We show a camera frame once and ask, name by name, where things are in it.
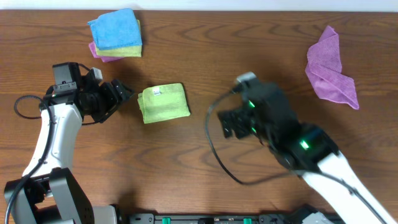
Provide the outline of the light green cloth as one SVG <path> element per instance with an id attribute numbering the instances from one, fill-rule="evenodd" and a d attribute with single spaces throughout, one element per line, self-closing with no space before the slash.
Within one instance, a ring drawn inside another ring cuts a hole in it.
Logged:
<path id="1" fill-rule="evenodd" d="M 185 90 L 181 83 L 146 88 L 137 102 L 144 124 L 190 116 Z"/>

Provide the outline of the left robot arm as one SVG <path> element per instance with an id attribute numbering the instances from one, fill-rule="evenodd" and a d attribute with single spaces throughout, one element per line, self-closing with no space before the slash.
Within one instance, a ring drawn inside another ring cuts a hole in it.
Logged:
<path id="1" fill-rule="evenodd" d="M 116 204 L 94 207 L 72 174 L 77 134 L 85 116 L 93 124 L 105 122 L 127 102 L 134 90 L 114 79 L 104 82 L 93 67 L 81 74 L 83 64 L 53 65 L 55 84 L 39 98 L 41 130 L 32 159 L 22 177 L 6 183 L 9 223 L 127 223 Z"/>

